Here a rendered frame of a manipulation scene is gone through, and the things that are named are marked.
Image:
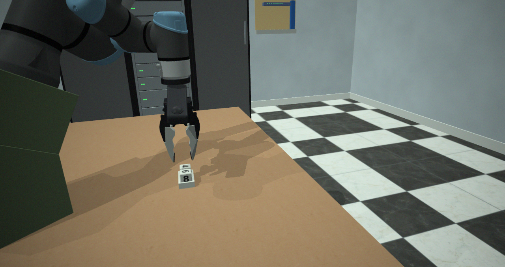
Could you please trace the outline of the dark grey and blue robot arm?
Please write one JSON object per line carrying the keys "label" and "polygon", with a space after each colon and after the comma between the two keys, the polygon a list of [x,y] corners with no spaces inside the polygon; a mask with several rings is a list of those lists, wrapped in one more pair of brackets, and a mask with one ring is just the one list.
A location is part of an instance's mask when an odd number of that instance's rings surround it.
{"label": "dark grey and blue robot arm", "polygon": [[[62,49],[94,65],[140,52],[157,53],[163,79],[188,78],[185,14],[161,11],[141,21],[130,12],[134,2],[12,0],[0,29],[0,69],[58,88]],[[166,120],[188,123],[187,85],[167,85]]]}

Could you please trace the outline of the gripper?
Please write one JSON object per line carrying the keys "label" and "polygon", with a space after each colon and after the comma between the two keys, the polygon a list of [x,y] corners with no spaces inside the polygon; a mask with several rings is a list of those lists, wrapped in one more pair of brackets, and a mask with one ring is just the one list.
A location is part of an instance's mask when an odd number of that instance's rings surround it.
{"label": "gripper", "polygon": [[[167,80],[161,78],[163,85],[183,85],[191,82],[191,77],[176,80]],[[178,125],[178,123],[167,123],[166,120],[166,98],[164,98],[164,115],[161,114],[161,120],[159,122],[159,131],[162,135],[163,141],[165,143],[166,149],[171,157],[172,162],[175,161],[175,152],[173,151],[174,143],[172,139],[175,136],[175,130],[172,127]],[[186,134],[189,136],[189,146],[191,147],[191,159],[194,159],[197,147],[197,140],[200,133],[200,121],[197,118],[197,113],[193,112],[194,107],[192,106],[191,97],[187,97],[187,110],[188,110],[188,123],[184,123],[186,128]]]}

